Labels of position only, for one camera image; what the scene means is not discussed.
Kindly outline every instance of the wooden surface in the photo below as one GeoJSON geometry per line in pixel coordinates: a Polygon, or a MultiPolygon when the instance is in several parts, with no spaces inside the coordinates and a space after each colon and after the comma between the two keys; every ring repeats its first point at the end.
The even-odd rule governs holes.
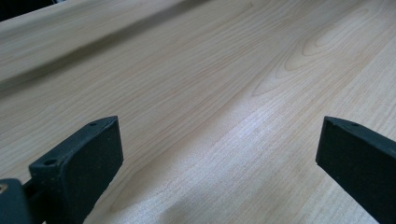
{"type": "Polygon", "coordinates": [[[86,223],[375,223],[315,163],[325,115],[396,139],[392,0],[78,0],[0,23],[0,177],[118,115],[86,223]]]}

